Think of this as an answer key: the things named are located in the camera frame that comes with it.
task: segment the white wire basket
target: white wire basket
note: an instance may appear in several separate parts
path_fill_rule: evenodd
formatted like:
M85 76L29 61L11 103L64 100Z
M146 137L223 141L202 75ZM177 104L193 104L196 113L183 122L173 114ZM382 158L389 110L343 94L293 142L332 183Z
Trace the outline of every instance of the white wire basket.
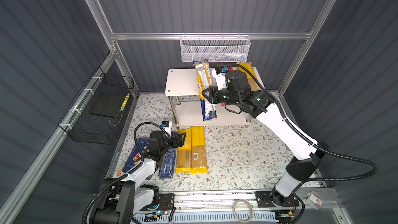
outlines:
M236 39L187 39L181 36L181 60L183 62L245 62L247 61L249 36Z

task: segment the white cable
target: white cable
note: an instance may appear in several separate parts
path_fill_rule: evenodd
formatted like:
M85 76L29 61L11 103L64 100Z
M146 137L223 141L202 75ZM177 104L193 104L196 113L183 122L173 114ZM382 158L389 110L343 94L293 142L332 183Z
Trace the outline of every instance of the white cable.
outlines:
M249 218L248 218L247 220L242 220L242 219L239 218L238 215L236 214L235 208L236 208L236 203L238 203L238 202L244 202L244 203L246 203L246 205L249 207L249 209L250 209L250 216L249 216ZM234 206L232 207L232 212L234 213L235 218L236 218L238 221L243 222L243 223L249 222L249 221L251 221L251 219L253 218L253 208L251 207L251 205L250 205L250 203L249 203L248 201L243 200L243 199L239 199L239 200L237 200L237 201L234 203Z

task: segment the yellow spaghetti package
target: yellow spaghetti package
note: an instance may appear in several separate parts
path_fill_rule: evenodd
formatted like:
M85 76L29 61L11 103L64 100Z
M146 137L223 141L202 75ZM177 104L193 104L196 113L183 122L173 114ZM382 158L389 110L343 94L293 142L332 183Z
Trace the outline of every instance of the yellow spaghetti package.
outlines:
M176 166L176 173L192 172L192 129L188 128L185 130L178 130L178 133L186 133L184 146L177 148L177 166Z
M237 64L240 64L242 66L244 66L247 70L249 70L249 72L251 72L254 77L257 79L256 74L254 73L254 69L251 66L251 62L237 62ZM249 85L252 91L257 91L260 90L260 88L258 87L258 85L256 84L256 82L254 81L254 79L246 72L244 71L242 68L238 67L238 69L242 72L245 72L247 77L248 77L248 81L249 81Z
M205 127L192 127L192 174L209 173L207 169Z

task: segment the barcode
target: barcode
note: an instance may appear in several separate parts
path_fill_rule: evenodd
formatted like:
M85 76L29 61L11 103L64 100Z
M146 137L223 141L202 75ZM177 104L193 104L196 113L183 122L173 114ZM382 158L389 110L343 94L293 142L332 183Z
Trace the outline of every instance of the barcode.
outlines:
M203 71L205 68L202 65L196 66L197 71Z

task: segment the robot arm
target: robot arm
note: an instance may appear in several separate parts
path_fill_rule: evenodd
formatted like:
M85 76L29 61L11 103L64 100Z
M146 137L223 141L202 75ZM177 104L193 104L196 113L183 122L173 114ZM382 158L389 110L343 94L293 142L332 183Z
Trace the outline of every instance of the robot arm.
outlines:
M143 159L140 163L119 177L120 180L105 179L101 188L106 188L110 183L114 188L109 187L95 200L89 219L90 224L130 223L132 216L143 207L159 204L159 188L152 185L142 185L142 183L159 169L163 155L170 147L177 148L184 145L185 135L179 134L178 137L171 137L169 124L169 122L164 121L162 122L164 131L151 132L148 138L148 148L145 152L142 152Z
M264 123L270 128L287 147L292 151L294 157L286 167L286 172L280 178L271 192L270 197L276 206L283 206L288 202L289 197L307 180L316 170L324 153L319 152L315 147L310 146L287 124L288 117L282 117L274 100L264 91L251 91L246 73L234 70L226 72L218 77L225 78L217 80L218 87L209 87L202 94L212 103L225 103L236 105L243 112L249 113L253 118ZM306 136L315 145L318 142L309 137L294 123L291 123L296 130Z

